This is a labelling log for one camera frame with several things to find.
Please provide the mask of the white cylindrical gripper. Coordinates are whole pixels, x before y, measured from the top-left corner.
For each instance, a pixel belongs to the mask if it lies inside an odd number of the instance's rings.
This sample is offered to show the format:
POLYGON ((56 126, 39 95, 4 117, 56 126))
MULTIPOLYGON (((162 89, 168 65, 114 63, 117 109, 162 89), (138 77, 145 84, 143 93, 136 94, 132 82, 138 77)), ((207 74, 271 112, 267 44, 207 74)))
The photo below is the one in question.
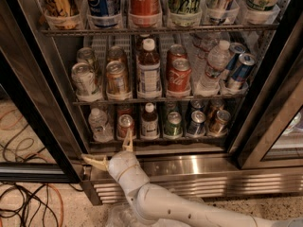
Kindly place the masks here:
POLYGON ((127 129, 121 151, 114 155, 110 162, 106 155, 82 154, 83 161, 109 174, 121 186, 125 193, 136 193, 143 185, 150 182, 149 177, 133 154, 133 133, 127 129))

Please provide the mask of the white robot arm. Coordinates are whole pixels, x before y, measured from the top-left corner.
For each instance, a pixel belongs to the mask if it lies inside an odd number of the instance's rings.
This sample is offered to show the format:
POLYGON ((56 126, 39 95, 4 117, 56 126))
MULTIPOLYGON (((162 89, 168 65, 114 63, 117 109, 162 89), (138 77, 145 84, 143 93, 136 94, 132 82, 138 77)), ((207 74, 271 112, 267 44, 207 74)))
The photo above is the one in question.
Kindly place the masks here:
POLYGON ((112 158, 84 154, 85 163, 107 171, 121 186, 136 218, 144 224, 172 219, 190 227, 303 227, 303 218, 269 220, 186 200, 166 188, 153 184, 133 152, 128 133, 122 150, 112 158))

